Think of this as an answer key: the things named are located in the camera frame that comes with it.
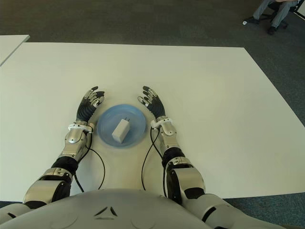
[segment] gray carpet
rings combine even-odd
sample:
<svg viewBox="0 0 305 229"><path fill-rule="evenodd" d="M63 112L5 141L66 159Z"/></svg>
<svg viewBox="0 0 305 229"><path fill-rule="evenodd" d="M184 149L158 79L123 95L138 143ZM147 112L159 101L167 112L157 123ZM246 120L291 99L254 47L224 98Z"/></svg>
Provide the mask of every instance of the gray carpet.
<svg viewBox="0 0 305 229"><path fill-rule="evenodd" d="M305 125L305 21L242 26L260 0L0 0L0 35L28 42L245 47ZM303 194L228 200L247 214L305 227Z"/></svg>

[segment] person's leg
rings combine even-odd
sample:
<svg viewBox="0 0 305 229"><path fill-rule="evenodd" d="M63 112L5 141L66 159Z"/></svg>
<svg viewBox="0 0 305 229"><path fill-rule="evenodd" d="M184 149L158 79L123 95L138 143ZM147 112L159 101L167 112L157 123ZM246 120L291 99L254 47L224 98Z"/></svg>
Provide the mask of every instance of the person's leg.
<svg viewBox="0 0 305 229"><path fill-rule="evenodd" d="M257 10L254 12L253 18L258 20L262 13L265 11L265 9L268 7L268 5L272 2L275 2L275 0L263 0Z"/></svg>
<svg viewBox="0 0 305 229"><path fill-rule="evenodd" d="M277 28L281 21L287 16L290 7L295 6L297 4L297 1L284 1L279 11L277 12L276 17L272 20L271 26Z"/></svg>

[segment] white table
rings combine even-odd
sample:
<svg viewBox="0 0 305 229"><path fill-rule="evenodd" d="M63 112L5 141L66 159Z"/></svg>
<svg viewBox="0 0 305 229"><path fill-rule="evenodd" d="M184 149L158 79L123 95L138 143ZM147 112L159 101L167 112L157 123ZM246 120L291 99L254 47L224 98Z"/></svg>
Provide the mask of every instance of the white table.
<svg viewBox="0 0 305 229"><path fill-rule="evenodd" d="M2 35L0 36L0 66L13 52L30 38L29 35Z"/></svg>
<svg viewBox="0 0 305 229"><path fill-rule="evenodd" d="M24 43L1 73L0 199L22 200L55 161L84 93L106 92L92 121L117 104L137 106L153 88L174 120L182 150L203 175L207 192L222 198L305 191L305 128L244 48ZM103 187L142 188L149 132L126 149L94 134L106 164ZM89 154L77 171L94 190L102 165ZM153 150L146 188L162 193L162 167ZM71 194L79 193L73 182Z"/></svg>

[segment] robot forearm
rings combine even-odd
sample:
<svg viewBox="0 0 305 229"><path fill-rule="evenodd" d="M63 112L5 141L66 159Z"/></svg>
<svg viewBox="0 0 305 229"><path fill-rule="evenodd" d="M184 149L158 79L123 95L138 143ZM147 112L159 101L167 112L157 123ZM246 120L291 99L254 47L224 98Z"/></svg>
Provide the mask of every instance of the robot forearm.
<svg viewBox="0 0 305 229"><path fill-rule="evenodd" d="M176 140L177 131L171 119L161 116L156 121L152 122L152 126L160 127L160 149L162 166L167 173L168 198L178 204L198 198L205 190L201 174L180 149Z"/></svg>
<svg viewBox="0 0 305 229"><path fill-rule="evenodd" d="M56 200L68 197L72 178L78 168L78 161L84 155L87 133L92 126L87 122L76 121L69 126L65 137L65 147L51 168L28 189L23 203L30 208L38 208Z"/></svg>
<svg viewBox="0 0 305 229"><path fill-rule="evenodd" d="M87 133L92 133L89 119L104 100L104 92L91 88L82 98L76 114L76 121L69 125L65 147L55 163L27 191L23 203L30 208L39 208L56 200L68 197L72 178L78 163L85 153Z"/></svg>

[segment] robotic hand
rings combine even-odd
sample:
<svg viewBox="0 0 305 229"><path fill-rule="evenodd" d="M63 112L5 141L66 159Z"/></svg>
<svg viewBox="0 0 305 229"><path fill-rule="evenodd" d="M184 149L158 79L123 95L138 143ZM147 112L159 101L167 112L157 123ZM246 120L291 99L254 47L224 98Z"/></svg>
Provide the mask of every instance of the robotic hand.
<svg viewBox="0 0 305 229"><path fill-rule="evenodd" d="M96 108L104 101L104 92L95 92L98 86L91 88L83 97L76 115L76 121L88 122Z"/></svg>
<svg viewBox="0 0 305 229"><path fill-rule="evenodd" d="M156 120L159 120L160 118L162 119L162 117L165 116L165 109L159 96L153 91L153 89L147 86L144 86L143 90L143 94L147 97L142 98L141 96L138 96L139 102L145 105L147 109L152 112Z"/></svg>
<svg viewBox="0 0 305 229"><path fill-rule="evenodd" d="M160 150L162 166L167 173L168 197L178 204L204 194L204 181L198 170L185 157L180 149L171 119L165 114L164 106L157 93L143 87L146 97L138 97L140 103L153 113L157 122L152 121L152 128L160 128Z"/></svg>

